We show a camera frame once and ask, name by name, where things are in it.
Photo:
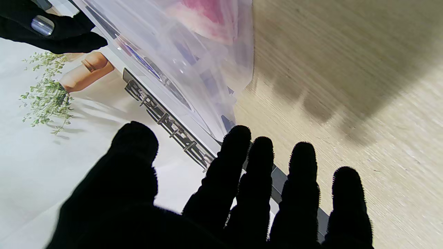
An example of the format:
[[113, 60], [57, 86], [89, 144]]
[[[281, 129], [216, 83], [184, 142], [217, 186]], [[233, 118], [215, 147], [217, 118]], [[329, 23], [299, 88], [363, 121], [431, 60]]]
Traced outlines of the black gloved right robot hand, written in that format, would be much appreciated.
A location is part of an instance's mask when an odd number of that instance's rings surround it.
[[59, 16], [41, 9], [31, 0], [2, 0], [1, 38], [30, 44], [60, 55], [89, 53], [107, 46], [105, 38], [93, 32], [95, 24], [82, 12]]

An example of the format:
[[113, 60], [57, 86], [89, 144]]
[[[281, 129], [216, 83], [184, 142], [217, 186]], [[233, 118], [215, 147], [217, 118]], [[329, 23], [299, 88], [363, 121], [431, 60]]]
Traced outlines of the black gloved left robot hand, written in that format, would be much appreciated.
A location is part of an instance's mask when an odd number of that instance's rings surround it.
[[154, 204], [155, 134], [126, 123], [63, 203], [48, 249], [371, 249], [372, 226], [359, 174], [334, 172], [333, 210], [318, 241], [320, 188], [313, 145], [297, 143], [271, 229], [273, 143], [252, 143], [246, 126], [224, 137], [182, 213]]

